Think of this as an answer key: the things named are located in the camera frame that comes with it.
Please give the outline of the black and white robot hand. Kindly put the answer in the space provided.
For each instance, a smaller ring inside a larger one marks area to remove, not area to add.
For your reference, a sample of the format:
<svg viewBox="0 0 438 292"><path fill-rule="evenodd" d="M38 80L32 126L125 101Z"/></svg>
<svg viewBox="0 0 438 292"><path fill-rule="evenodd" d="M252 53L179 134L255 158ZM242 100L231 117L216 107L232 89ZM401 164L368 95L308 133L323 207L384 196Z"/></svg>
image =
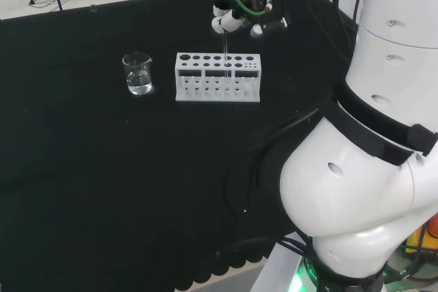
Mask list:
<svg viewBox="0 0 438 292"><path fill-rule="evenodd" d="M212 29L218 34L243 27L253 38L287 28L283 0L214 0Z"/></svg>

